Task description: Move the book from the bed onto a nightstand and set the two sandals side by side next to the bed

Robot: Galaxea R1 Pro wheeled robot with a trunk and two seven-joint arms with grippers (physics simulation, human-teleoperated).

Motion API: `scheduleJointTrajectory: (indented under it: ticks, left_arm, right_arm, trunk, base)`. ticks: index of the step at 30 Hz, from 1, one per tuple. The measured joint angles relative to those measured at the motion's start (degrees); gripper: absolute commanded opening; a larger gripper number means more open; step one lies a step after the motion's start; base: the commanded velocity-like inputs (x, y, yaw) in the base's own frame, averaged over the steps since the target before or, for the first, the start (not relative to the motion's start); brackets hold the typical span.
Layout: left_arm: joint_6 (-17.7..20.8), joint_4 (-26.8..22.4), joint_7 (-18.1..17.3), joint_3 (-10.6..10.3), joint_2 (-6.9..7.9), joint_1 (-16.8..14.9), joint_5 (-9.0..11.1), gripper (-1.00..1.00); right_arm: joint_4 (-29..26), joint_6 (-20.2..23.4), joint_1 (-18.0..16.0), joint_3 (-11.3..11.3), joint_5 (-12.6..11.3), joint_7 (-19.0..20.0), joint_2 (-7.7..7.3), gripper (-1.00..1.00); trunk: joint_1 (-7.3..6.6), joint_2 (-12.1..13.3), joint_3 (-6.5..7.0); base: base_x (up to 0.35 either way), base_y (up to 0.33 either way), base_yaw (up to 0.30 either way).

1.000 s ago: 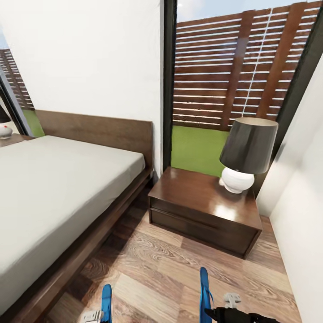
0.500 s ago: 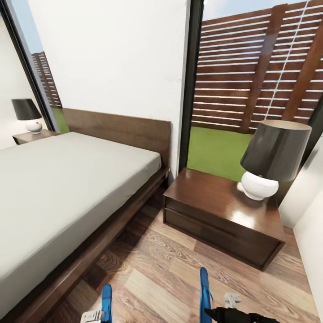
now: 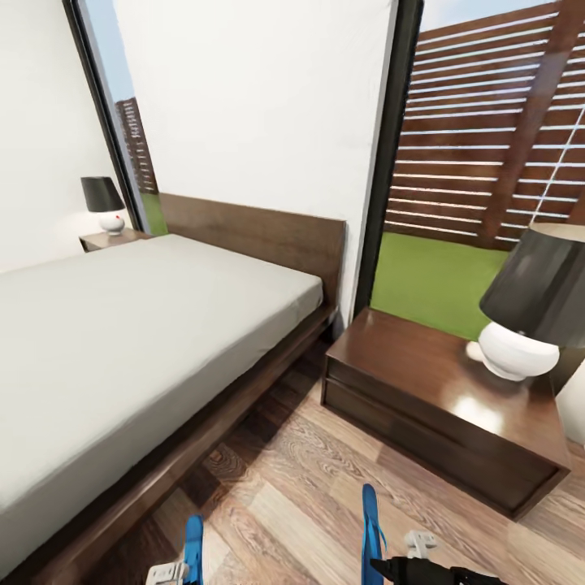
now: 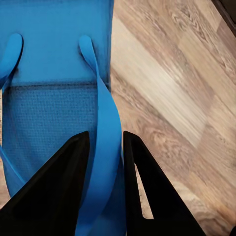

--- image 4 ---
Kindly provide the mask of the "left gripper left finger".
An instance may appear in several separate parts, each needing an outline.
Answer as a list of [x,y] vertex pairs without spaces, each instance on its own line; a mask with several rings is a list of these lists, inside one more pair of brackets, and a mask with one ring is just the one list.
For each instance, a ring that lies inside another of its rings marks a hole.
[[0,210],[0,236],[75,236],[89,132],[74,135]]

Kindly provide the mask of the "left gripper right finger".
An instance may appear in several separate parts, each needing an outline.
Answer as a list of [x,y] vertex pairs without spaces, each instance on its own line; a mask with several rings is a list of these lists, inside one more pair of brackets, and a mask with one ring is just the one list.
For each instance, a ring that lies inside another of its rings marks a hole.
[[[206,236],[142,139],[123,132],[126,236]],[[145,219],[135,164],[154,219]]]

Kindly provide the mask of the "sandal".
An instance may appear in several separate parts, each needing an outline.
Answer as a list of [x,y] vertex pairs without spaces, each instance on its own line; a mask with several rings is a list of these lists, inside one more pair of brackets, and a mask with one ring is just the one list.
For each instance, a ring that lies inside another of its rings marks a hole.
[[12,198],[76,134],[90,151],[75,236],[126,236],[121,121],[111,97],[114,0],[0,0],[5,180]]

